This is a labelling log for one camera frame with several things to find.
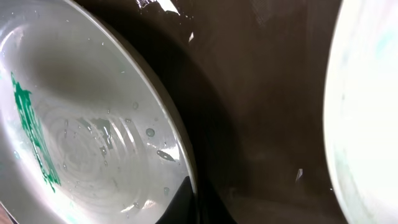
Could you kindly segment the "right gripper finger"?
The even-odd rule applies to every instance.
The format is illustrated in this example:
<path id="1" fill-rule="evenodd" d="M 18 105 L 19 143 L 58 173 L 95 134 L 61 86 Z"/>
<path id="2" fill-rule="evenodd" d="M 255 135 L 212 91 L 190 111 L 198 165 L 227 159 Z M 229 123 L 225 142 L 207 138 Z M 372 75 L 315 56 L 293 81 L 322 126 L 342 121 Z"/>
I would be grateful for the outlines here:
<path id="1" fill-rule="evenodd" d="M 156 224 L 197 224 L 198 211 L 189 176 L 184 178 Z"/>

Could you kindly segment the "light blue plate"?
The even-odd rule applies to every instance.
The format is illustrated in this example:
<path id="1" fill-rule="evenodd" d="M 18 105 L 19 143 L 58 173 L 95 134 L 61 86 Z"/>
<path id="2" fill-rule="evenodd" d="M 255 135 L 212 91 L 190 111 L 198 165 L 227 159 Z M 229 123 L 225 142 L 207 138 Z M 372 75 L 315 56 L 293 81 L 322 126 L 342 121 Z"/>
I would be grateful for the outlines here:
<path id="1" fill-rule="evenodd" d="M 1 205 L 16 223 L 156 223 L 190 144 L 137 50 L 73 1 L 1 2 Z"/>

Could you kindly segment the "white plate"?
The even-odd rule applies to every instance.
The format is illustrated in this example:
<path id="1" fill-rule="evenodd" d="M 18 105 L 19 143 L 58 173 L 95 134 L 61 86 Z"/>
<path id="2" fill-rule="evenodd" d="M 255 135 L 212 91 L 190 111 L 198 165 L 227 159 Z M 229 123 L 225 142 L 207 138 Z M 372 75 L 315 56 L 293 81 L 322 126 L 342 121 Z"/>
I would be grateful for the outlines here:
<path id="1" fill-rule="evenodd" d="M 396 1 L 341 3 L 325 79 L 323 132 L 346 220 L 396 223 Z"/>

